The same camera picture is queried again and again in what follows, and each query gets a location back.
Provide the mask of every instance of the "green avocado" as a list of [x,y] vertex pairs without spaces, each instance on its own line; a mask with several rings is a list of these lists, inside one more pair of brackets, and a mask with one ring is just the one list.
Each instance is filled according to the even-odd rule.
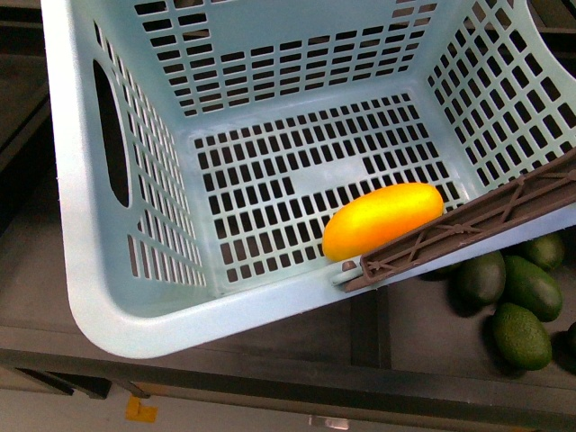
[[521,256],[506,256],[507,301],[532,311],[539,320],[554,321],[563,306],[558,283],[547,272]]
[[550,336],[530,310],[503,303],[496,309],[491,326],[499,351],[511,365],[536,371],[551,362]]
[[534,238],[516,247],[516,252],[521,257],[536,264],[546,272],[559,266],[565,253],[565,247],[557,232]]
[[454,289],[471,306],[497,302],[504,291],[506,267],[499,251],[464,261],[454,276]]

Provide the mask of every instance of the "plastic basket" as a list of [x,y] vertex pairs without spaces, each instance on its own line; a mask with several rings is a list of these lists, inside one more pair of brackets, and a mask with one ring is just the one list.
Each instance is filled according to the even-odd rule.
[[[70,305],[120,356],[346,298],[321,235],[361,194],[428,182],[449,215],[574,147],[574,80],[523,1],[42,11]],[[575,223],[551,212],[372,287]]]

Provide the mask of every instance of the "floor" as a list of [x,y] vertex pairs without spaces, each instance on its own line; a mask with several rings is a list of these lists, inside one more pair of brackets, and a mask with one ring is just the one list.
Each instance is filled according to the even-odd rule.
[[[3,432],[329,432],[309,425],[310,416],[152,396],[145,406],[158,407],[155,423],[125,419],[129,394],[113,386],[106,400],[90,400],[78,391],[71,397],[29,391],[0,390],[0,430]],[[357,432],[426,432],[430,429],[401,427],[357,420],[349,422]]]

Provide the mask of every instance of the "basket bottom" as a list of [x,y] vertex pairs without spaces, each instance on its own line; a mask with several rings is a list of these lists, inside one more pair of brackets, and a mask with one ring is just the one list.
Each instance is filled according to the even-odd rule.
[[[192,202],[206,204],[193,213],[211,220],[201,245],[215,270],[208,285],[235,293],[326,266],[330,217],[380,187],[430,183],[447,211],[478,196],[456,136],[422,95],[373,86],[190,137],[203,186]],[[193,177],[198,189],[184,172],[188,190]]]

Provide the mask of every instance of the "basket handle hole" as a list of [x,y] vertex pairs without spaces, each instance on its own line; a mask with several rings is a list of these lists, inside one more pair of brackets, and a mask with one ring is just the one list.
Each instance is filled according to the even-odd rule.
[[130,192],[120,117],[110,80],[97,61],[94,61],[94,81],[110,187],[118,202],[128,207]]

